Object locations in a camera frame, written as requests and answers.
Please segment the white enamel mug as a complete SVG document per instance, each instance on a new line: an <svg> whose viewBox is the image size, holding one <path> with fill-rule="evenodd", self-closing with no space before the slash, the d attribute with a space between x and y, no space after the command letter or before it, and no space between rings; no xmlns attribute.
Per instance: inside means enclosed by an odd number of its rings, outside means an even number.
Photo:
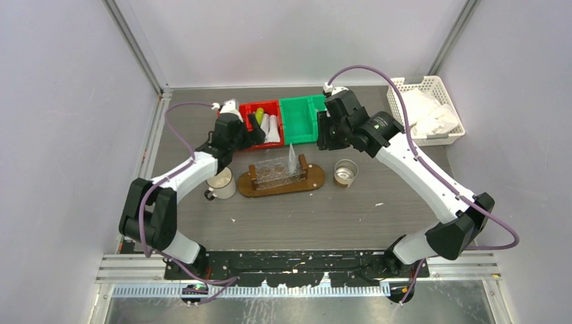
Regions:
<svg viewBox="0 0 572 324"><path fill-rule="evenodd" d="M236 182L232 171L226 167L217 175L206 180L208 189L204 192L206 200L228 199L236 192Z"/></svg>

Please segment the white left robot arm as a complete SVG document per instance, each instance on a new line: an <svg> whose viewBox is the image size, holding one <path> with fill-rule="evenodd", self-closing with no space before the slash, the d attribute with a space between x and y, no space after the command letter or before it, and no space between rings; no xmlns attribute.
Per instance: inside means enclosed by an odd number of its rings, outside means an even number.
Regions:
<svg viewBox="0 0 572 324"><path fill-rule="evenodd" d="M177 228L180 200L202 182L219 175L228 167L233 155L264 142L265 134L239 111L235 99L213 103L218 117L207 141L198 148L188 147L190 156L165 175L147 180L136 178L129 187L119 221L119 233L142 244L144 254L151 250L181 262L181 270L190 279L200 279L207 269L203 245L187 238Z"/></svg>

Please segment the clear acrylic wooden rack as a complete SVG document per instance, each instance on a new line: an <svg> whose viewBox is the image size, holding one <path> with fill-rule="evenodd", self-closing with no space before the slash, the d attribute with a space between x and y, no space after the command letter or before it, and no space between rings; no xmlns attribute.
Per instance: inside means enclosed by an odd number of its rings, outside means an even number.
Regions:
<svg viewBox="0 0 572 324"><path fill-rule="evenodd" d="M288 157L279 157L254 163L249 166L248 173L252 185L256 190L264 190L303 181L307 178L307 171L297 155L297 171L294 175L288 174Z"/></svg>

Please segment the lime green toothpaste tube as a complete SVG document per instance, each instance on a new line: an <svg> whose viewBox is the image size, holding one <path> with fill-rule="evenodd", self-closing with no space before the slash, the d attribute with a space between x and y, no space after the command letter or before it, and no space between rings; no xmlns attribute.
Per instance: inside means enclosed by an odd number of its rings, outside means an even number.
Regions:
<svg viewBox="0 0 572 324"><path fill-rule="evenodd" d="M258 107L255 111L255 119L258 125L262 124L263 117L264 117L264 109Z"/></svg>

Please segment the brown oval wooden tray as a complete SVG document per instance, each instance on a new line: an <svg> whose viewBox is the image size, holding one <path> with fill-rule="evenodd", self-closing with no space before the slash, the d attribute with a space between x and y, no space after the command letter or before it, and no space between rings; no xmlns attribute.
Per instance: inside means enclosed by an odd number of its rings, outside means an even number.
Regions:
<svg viewBox="0 0 572 324"><path fill-rule="evenodd" d="M240 194L247 198L258 198L263 196L316 190L324 185L325 179L326 174L324 170L320 166L313 164L308 169L307 178L303 181L295 182L292 184L285 184L283 186L277 186L264 190L256 190L252 185L249 173L245 172L240 175L237 180L237 190Z"/></svg>

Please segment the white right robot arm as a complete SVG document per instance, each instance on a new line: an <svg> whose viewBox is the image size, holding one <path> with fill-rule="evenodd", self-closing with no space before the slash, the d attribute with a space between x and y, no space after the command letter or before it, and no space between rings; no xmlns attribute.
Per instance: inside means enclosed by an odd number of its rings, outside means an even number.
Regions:
<svg viewBox="0 0 572 324"><path fill-rule="evenodd" d="M327 86L324 94L326 109L318 113L318 148L333 151L353 146L367 153L405 180L438 220L389 247L384 260L387 272L402 277L413 263L435 255L455 260L484 228L486 219L479 210L491 211L492 197L453 184L453 179L421 149L409 145L405 128L391 114L381 111L368 115L355 93L345 87ZM438 176L453 189L449 190Z"/></svg>

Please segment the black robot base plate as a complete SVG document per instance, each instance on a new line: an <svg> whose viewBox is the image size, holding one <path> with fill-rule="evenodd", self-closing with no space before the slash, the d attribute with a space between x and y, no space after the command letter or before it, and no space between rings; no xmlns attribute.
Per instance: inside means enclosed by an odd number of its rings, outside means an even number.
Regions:
<svg viewBox="0 0 572 324"><path fill-rule="evenodd" d="M325 279L334 288L370 287L429 276L426 261L398 265L384 250L203 250L190 264L161 256L165 279L197 279L221 287L316 287Z"/></svg>

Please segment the grey toothpaste tube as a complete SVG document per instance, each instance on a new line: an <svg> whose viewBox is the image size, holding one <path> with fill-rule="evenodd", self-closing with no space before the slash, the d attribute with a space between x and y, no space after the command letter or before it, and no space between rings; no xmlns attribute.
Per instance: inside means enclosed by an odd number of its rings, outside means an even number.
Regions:
<svg viewBox="0 0 572 324"><path fill-rule="evenodd" d="M288 154L288 174L294 175L297 171L297 155L295 154L295 150L293 145L289 144L289 154Z"/></svg>

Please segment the shiny metal cup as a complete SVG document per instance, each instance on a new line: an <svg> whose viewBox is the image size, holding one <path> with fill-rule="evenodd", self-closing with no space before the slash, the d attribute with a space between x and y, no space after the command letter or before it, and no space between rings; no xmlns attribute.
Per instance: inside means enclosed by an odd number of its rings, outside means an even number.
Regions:
<svg viewBox="0 0 572 324"><path fill-rule="evenodd" d="M333 181L340 188L349 188L358 175L358 166L349 159L342 159L334 166Z"/></svg>

